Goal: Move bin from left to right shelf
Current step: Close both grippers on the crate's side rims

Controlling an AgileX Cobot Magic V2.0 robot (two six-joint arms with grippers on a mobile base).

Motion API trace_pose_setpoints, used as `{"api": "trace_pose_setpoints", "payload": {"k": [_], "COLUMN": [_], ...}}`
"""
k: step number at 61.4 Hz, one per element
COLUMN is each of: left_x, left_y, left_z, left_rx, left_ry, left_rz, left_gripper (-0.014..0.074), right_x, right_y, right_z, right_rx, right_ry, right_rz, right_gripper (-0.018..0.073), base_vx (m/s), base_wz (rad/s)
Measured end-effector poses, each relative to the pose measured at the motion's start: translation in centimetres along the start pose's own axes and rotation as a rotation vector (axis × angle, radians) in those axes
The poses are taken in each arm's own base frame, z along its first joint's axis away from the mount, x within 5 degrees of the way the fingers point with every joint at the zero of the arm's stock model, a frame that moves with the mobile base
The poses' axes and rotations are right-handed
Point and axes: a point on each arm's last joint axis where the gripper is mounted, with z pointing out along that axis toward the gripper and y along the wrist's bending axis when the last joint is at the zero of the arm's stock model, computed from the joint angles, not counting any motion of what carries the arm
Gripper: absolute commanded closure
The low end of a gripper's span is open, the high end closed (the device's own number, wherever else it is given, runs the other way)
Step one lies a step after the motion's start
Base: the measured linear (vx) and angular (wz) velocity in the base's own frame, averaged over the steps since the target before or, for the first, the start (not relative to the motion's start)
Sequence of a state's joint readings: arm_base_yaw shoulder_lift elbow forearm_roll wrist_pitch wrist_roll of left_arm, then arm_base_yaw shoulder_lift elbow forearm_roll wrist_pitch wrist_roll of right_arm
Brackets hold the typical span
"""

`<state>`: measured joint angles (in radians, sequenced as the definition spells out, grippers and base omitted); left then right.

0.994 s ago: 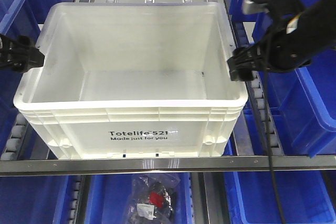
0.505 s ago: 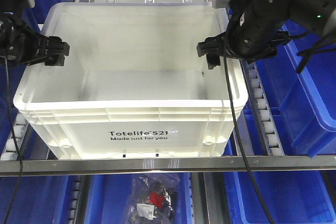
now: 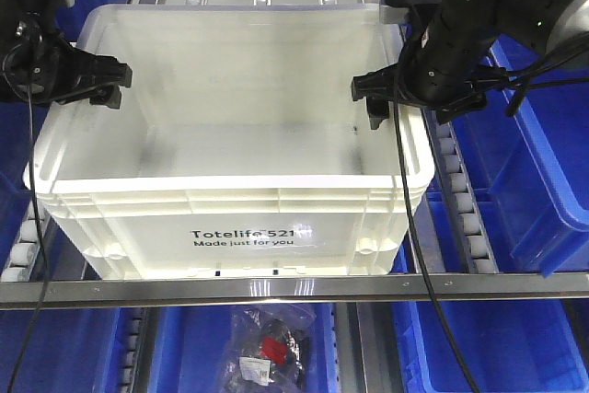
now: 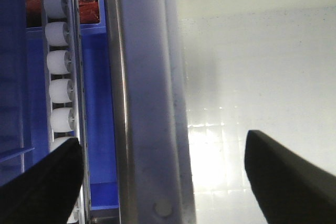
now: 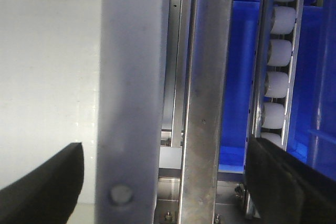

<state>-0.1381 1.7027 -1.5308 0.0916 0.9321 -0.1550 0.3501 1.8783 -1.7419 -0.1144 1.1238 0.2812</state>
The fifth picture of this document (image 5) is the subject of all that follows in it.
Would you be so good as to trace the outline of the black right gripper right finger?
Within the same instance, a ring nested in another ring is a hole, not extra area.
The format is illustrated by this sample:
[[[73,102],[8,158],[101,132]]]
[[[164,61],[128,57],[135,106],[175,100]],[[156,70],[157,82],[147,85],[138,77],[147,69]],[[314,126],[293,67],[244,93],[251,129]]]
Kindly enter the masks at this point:
[[[335,223],[335,181],[267,139],[248,141],[245,183],[261,223]]]

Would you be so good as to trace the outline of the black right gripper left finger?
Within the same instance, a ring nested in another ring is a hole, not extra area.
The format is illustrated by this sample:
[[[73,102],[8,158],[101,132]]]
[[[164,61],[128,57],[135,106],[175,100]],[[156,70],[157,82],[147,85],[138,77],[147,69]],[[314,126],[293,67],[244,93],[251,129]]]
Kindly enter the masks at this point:
[[[70,143],[1,189],[1,223],[67,223],[84,179],[81,143]]]

